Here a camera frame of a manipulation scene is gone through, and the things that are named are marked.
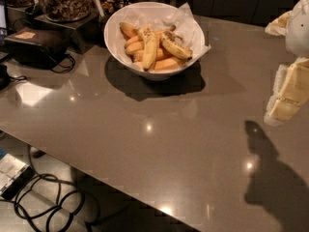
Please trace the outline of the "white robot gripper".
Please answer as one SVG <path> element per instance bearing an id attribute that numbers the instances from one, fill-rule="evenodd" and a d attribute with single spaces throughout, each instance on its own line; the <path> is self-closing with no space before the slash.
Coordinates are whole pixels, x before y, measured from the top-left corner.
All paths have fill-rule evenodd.
<path id="1" fill-rule="evenodd" d="M 276 72 L 272 96 L 267 103 L 264 122 L 281 126 L 291 120 L 309 101 L 309 0 L 299 0 L 292 11 L 270 22 L 265 32 L 286 35 L 286 48 L 298 57 L 290 66 L 281 64 Z"/>

